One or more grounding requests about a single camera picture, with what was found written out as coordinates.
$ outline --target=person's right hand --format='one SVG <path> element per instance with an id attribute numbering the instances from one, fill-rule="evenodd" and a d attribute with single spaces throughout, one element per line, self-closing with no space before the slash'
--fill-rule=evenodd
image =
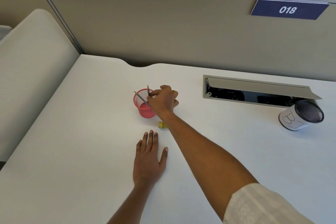
<path id="1" fill-rule="evenodd" d="M 162 115 L 173 112 L 174 107 L 179 104 L 176 100 L 179 93 L 167 85 L 162 85 L 160 88 L 160 90 L 152 91 L 147 100 L 153 111 L 162 119 Z"/>

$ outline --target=white sleeve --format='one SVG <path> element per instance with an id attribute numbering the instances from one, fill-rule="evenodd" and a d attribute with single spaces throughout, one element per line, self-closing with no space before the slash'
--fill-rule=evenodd
<path id="1" fill-rule="evenodd" d="M 235 192 L 226 208 L 224 224 L 314 224 L 284 197 L 253 183 Z"/>

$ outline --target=yellow object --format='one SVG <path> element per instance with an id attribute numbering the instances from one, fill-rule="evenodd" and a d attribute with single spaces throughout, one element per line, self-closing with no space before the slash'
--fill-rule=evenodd
<path id="1" fill-rule="evenodd" d="M 159 128 L 167 128 L 166 124 L 164 124 L 162 121 L 159 121 Z"/>

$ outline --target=pencil holder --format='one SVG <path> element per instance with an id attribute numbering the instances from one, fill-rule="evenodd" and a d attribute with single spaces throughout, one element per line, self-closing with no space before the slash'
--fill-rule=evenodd
<path id="1" fill-rule="evenodd" d="M 148 92 L 147 89 L 142 89 L 137 92 L 143 99 L 147 100 Z M 153 118 L 156 114 L 155 112 L 148 106 L 146 103 L 144 103 L 141 98 L 139 98 L 136 94 L 133 98 L 134 105 L 138 108 L 139 113 L 144 118 Z"/>

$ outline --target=blue sign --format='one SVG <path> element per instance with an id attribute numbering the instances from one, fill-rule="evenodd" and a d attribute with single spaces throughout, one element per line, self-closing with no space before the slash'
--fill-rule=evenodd
<path id="1" fill-rule="evenodd" d="M 328 6 L 317 2 L 257 0 L 251 15 L 316 20 Z"/>

